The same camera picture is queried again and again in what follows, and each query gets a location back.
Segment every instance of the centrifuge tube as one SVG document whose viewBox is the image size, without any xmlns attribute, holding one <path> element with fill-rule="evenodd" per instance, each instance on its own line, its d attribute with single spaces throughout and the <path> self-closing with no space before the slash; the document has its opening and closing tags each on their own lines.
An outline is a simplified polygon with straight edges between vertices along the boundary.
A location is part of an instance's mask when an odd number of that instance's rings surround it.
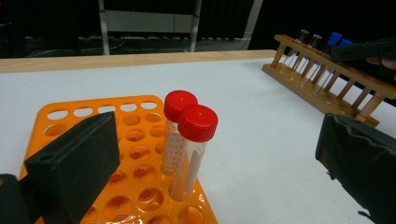
<svg viewBox="0 0 396 224">
<path fill-rule="evenodd" d="M 343 39 L 339 45 L 339 47 L 347 47 L 352 45 L 352 41 L 347 40 L 347 39 Z M 321 89 L 323 89 L 324 87 L 326 87 L 327 83 L 329 82 L 330 78 L 332 77 L 332 73 L 334 72 L 334 69 L 326 67 L 326 69 L 323 71 L 322 74 L 320 74 L 320 77 L 318 78 L 317 83 L 315 84 L 314 90 L 312 91 L 312 93 L 314 95 L 319 95 Z"/>
<path fill-rule="evenodd" d="M 329 37 L 329 40 L 326 42 L 326 45 L 322 49 L 321 53 L 322 54 L 330 54 L 330 49 L 338 44 L 338 42 L 341 40 L 343 36 L 336 33 L 332 32 L 332 34 Z M 313 73 L 310 73 L 310 70 L 314 64 L 312 63 L 310 66 L 307 66 L 303 72 L 303 80 L 301 81 L 301 86 L 305 86 L 305 84 L 308 82 L 308 80 L 311 79 L 311 77 L 314 77 L 318 70 L 321 67 L 321 63 L 315 62 L 315 65 L 317 66 L 316 69 L 314 70 Z"/>
<path fill-rule="evenodd" d="M 301 30 L 300 34 L 297 36 L 297 38 L 294 40 L 296 43 L 304 43 L 306 37 L 309 35 L 309 32 L 306 30 Z M 282 66 L 280 67 L 280 72 L 284 73 L 286 70 L 286 67 L 290 67 L 291 62 L 293 61 L 294 56 L 296 56 L 298 53 L 297 50 L 295 49 L 290 49 L 289 54 L 286 56 L 285 61 L 283 61 Z"/>
<path fill-rule="evenodd" d="M 180 116 L 181 135 L 177 167 L 169 188 L 170 196 L 179 202 L 189 199 L 205 153 L 206 145 L 218 126 L 216 113 L 204 105 L 188 105 Z"/>
<path fill-rule="evenodd" d="M 310 49 L 316 48 L 321 39 L 322 39 L 322 37 L 320 35 L 312 36 L 311 41 L 309 41 L 308 47 Z M 302 54 L 299 55 L 299 57 L 297 58 L 297 60 L 296 60 L 296 62 L 294 64 L 294 66 L 292 67 L 290 79 L 295 79 L 297 74 L 299 74 L 298 68 L 299 68 L 300 62 L 302 60 L 305 60 L 307 62 L 309 60 L 309 57 L 308 56 L 304 56 Z"/>
<path fill-rule="evenodd" d="M 181 111 L 187 105 L 197 104 L 197 98 L 188 91 L 171 91 L 165 97 L 163 113 L 167 120 L 161 169 L 166 175 L 172 175 L 176 169 L 177 153 L 180 143 L 180 133 L 177 130 L 177 124 Z"/>
</svg>

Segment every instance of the floor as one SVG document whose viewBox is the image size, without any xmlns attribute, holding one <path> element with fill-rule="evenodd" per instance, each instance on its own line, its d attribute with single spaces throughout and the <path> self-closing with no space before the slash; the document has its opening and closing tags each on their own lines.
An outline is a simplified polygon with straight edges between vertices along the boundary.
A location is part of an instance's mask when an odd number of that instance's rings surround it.
<svg viewBox="0 0 396 224">
<path fill-rule="evenodd" d="M 183 52 L 190 50 L 190 40 L 180 38 L 115 38 L 109 39 L 110 54 L 139 54 Z M 224 51 L 248 49 L 250 39 L 201 39 L 195 45 L 195 51 Z M 58 49 L 50 47 L 44 40 L 25 39 L 26 51 L 23 57 L 63 57 L 63 56 L 91 56 L 102 55 L 102 39 L 91 37 L 80 39 L 81 51 Z"/>
</svg>

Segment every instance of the finger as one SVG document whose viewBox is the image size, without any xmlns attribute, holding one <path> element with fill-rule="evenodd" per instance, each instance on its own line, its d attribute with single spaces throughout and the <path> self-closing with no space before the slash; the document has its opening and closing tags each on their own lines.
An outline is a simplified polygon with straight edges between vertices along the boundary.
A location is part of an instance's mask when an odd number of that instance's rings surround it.
<svg viewBox="0 0 396 224">
<path fill-rule="evenodd" d="M 389 69 L 396 70 L 396 60 L 394 60 L 394 59 L 383 58 L 382 64 L 384 64 L 384 66 L 386 66 Z"/>
<path fill-rule="evenodd" d="M 367 63 L 381 64 L 381 58 L 369 57 L 366 58 Z"/>
</svg>

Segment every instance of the red lid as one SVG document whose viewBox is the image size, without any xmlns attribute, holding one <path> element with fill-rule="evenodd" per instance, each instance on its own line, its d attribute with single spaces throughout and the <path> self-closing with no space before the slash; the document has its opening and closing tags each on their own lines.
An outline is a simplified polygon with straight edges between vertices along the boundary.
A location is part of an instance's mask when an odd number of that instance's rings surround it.
<svg viewBox="0 0 396 224">
<path fill-rule="evenodd" d="M 181 112 L 177 129 L 193 142 L 207 142 L 215 135 L 218 126 L 216 113 L 204 105 L 188 105 Z"/>
<path fill-rule="evenodd" d="M 197 98 L 188 91 L 171 91 L 169 92 L 164 101 L 163 113 L 166 118 L 178 122 L 181 110 L 186 105 L 197 105 Z"/>
</svg>

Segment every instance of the wooden test tube rack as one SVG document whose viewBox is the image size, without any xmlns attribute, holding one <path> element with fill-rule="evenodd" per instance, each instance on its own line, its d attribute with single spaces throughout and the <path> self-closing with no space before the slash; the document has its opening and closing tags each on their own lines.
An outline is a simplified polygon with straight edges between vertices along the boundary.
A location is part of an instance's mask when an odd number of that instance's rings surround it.
<svg viewBox="0 0 396 224">
<path fill-rule="evenodd" d="M 328 54 L 324 54 L 316 49 L 311 49 L 304 43 L 298 43 L 295 39 L 287 35 L 275 35 L 275 40 L 280 43 L 276 56 L 272 63 L 265 64 L 262 67 L 262 71 L 299 95 L 322 113 L 334 113 L 352 117 L 376 127 L 379 124 L 379 121 L 373 119 L 370 115 L 386 98 L 391 100 L 396 98 L 396 87 L 365 74 L 354 67 L 346 66 L 341 63 L 333 63 L 331 61 L 331 56 Z M 302 87 L 301 81 L 304 76 L 298 74 L 293 77 L 293 79 L 290 79 L 291 68 L 287 66 L 284 72 L 281 73 L 281 66 L 283 63 L 280 63 L 279 61 L 282 56 L 284 56 L 284 52 L 287 47 L 295 49 L 299 52 L 299 55 L 309 57 L 307 66 L 311 66 L 315 62 L 320 64 L 319 72 L 312 76 L 319 76 L 320 70 L 323 71 L 326 67 L 333 69 L 334 72 L 332 78 L 319 94 L 315 95 L 312 93 L 316 82 L 318 81 L 318 77 L 310 78 Z M 340 78 L 341 75 L 348 77 L 348 82 L 341 92 L 335 95 L 330 92 L 330 89 L 336 79 Z M 360 83 L 362 85 L 362 91 L 356 98 L 355 102 L 350 104 L 343 100 L 343 98 L 355 83 Z M 363 105 L 361 109 L 358 109 L 363 100 L 371 92 L 374 93 L 372 94 L 371 99 Z"/>
</svg>

